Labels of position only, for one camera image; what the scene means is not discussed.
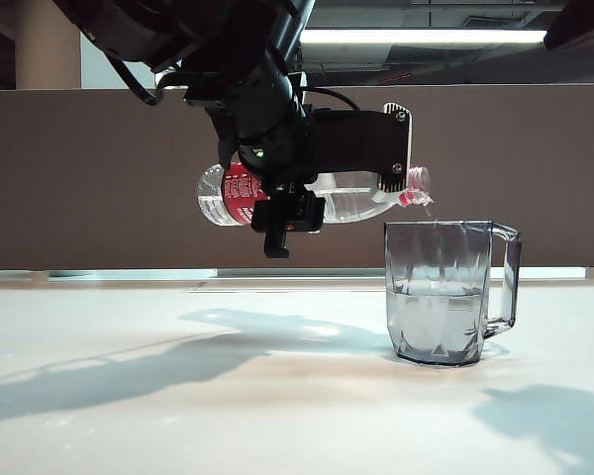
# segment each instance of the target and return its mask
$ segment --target brown partition wall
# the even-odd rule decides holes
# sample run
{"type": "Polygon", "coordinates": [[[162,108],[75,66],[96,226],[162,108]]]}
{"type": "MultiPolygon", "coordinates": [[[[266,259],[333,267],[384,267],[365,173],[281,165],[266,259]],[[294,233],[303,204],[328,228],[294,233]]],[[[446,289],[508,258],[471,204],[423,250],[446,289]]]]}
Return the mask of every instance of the brown partition wall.
{"type": "MultiPolygon", "coordinates": [[[[594,266],[594,85],[342,90],[412,111],[439,218],[518,228],[527,265],[594,266]]],[[[155,108],[120,90],[1,91],[0,268],[377,267],[383,222],[424,218],[396,208],[290,235],[291,258],[267,260],[262,235],[200,214],[215,150],[177,91],[155,108]]]]}

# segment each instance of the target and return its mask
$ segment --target clear measuring jug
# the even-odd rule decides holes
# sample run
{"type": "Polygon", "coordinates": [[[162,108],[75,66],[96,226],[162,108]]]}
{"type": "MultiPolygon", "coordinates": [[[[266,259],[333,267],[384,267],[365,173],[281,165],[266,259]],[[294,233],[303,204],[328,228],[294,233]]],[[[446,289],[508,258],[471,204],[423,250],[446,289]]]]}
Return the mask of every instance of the clear measuring jug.
{"type": "Polygon", "coordinates": [[[491,221],[385,224],[387,328],[398,356],[479,361],[484,339],[515,324],[519,232],[491,221]],[[493,236],[506,241],[501,309],[488,310],[493,236]]]}

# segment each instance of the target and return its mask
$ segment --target fluorescent light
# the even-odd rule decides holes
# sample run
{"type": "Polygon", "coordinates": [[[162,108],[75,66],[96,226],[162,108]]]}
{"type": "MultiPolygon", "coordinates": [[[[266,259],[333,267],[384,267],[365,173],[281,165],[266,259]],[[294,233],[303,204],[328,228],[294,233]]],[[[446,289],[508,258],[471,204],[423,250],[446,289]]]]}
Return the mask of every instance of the fluorescent light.
{"type": "Polygon", "coordinates": [[[541,30],[304,30],[304,45],[536,44],[541,30]]]}

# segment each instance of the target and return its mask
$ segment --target table surface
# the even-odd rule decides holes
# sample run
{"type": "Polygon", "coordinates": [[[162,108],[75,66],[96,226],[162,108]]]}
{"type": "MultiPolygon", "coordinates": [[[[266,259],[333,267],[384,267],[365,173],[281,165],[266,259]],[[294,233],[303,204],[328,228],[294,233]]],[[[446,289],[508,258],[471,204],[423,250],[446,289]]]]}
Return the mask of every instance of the table surface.
{"type": "Polygon", "coordinates": [[[480,363],[394,357],[382,279],[0,273],[0,474],[594,475],[594,280],[480,363]]]}

